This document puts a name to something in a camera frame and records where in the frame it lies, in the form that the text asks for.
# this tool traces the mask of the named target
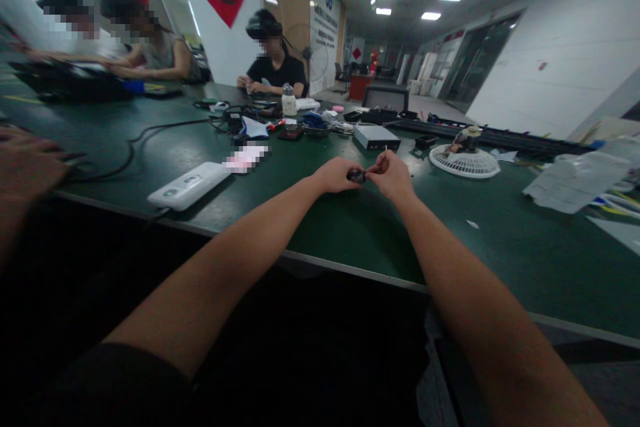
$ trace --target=glass door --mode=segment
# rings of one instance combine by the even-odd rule
[[[520,15],[468,32],[452,68],[449,90],[443,96],[449,105],[467,113],[518,18]]]

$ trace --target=blue object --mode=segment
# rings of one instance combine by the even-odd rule
[[[129,80],[122,83],[126,90],[129,90],[133,95],[145,94],[145,82],[144,80]]]
[[[303,115],[302,120],[311,128],[325,129],[329,127],[327,122],[315,112],[309,112]]]

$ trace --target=figurine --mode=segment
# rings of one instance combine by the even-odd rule
[[[462,129],[455,136],[453,143],[449,146],[451,153],[475,153],[477,151],[478,142],[480,140],[480,128],[472,125]]]

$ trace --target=white power strip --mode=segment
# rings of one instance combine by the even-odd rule
[[[147,200],[158,207],[183,211],[230,174],[220,163],[205,162],[156,190]]]

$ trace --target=black shirt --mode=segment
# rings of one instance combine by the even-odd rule
[[[253,81],[258,82],[262,82],[262,79],[265,78],[273,87],[282,87],[285,83],[292,87],[296,83],[307,84],[304,64],[290,55],[285,56],[285,60],[279,70],[273,68],[271,57],[261,55],[253,62],[247,75]]]

